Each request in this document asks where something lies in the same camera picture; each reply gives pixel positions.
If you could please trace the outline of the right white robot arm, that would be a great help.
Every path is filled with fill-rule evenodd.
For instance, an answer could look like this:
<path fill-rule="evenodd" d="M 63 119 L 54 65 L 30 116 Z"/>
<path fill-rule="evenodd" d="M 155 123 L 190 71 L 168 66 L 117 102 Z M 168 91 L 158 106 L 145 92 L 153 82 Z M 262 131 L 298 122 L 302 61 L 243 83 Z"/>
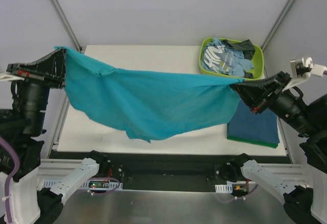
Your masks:
<path fill-rule="evenodd" d="M 309 187 L 292 184 L 260 166 L 247 154 L 240 154 L 225 165 L 222 178 L 230 182 L 251 180 L 282 204 L 294 223 L 326 223 L 326 95 L 310 104 L 293 85 L 288 73 L 258 81 L 231 84 L 254 114 L 266 109 L 294 129 L 304 141 L 299 144 L 300 160 L 309 174 Z"/>

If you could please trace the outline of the teal t-shirt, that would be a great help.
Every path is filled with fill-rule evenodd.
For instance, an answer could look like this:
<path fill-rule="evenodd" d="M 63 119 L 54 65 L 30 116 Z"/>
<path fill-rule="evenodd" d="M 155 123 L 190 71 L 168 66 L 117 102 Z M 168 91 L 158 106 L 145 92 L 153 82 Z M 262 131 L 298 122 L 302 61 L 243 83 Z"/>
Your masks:
<path fill-rule="evenodd" d="M 89 119 L 147 142 L 228 123 L 235 78 L 116 68 L 65 48 L 65 93 Z"/>

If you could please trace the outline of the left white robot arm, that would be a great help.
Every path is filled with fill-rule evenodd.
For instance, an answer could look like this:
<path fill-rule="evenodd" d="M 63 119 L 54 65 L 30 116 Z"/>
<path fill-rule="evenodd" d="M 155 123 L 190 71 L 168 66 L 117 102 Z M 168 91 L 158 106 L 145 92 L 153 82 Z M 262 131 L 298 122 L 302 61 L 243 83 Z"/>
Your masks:
<path fill-rule="evenodd" d="M 66 201 L 93 176 L 108 172 L 106 157 L 92 151 L 61 183 L 37 188 L 43 123 L 51 89 L 65 86 L 66 52 L 59 48 L 31 63 L 9 64 L 12 108 L 1 110 L 1 183 L 6 213 L 1 223 L 54 223 Z"/>

